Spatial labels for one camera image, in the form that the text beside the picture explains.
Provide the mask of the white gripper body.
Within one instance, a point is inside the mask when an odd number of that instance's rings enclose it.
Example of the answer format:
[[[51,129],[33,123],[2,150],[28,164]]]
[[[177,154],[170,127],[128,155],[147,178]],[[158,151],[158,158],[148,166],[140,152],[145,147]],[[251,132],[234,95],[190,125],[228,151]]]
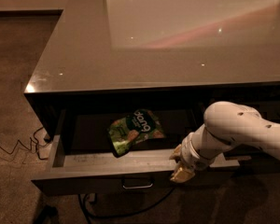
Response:
[[[193,133],[185,137],[181,143],[180,159],[192,171],[203,171],[211,165],[215,159],[207,159],[201,156],[192,144]]]

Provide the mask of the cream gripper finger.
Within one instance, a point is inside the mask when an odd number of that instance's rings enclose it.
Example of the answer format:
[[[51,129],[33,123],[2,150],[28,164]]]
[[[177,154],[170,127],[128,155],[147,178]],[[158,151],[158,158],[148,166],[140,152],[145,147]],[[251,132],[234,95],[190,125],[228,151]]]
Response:
[[[170,160],[179,160],[180,159],[180,153],[181,153],[182,145],[179,144],[173,151],[173,153],[170,155]]]
[[[175,183],[185,183],[191,180],[195,173],[187,167],[178,166],[172,173],[170,180]]]

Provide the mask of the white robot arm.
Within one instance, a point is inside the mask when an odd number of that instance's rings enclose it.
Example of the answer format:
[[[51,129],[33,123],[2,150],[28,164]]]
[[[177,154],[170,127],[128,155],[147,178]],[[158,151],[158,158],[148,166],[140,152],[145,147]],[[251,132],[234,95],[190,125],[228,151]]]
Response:
[[[203,125],[188,134],[170,158],[176,161],[171,180],[185,183],[215,158],[240,145],[258,148],[280,160],[280,124],[264,119],[253,107],[215,102],[203,114]]]

